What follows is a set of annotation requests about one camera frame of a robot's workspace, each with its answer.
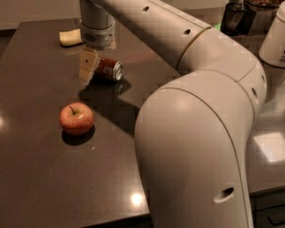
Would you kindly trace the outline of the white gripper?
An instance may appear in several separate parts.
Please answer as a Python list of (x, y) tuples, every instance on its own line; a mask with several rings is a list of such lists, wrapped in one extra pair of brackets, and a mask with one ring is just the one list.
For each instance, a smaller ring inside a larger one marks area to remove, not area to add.
[(89, 28), (84, 23), (80, 25), (81, 39), (87, 45), (80, 55), (79, 81), (87, 86), (91, 81), (96, 68), (100, 62), (98, 52), (116, 48), (115, 23), (108, 28)]

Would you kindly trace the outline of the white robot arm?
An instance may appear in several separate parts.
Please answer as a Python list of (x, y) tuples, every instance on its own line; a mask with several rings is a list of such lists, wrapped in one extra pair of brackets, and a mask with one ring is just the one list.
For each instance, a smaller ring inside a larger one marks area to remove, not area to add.
[(254, 228), (246, 143), (264, 105), (262, 64), (160, 0), (80, 0), (82, 38), (107, 48), (123, 24), (179, 73), (143, 103), (135, 150), (154, 228)]

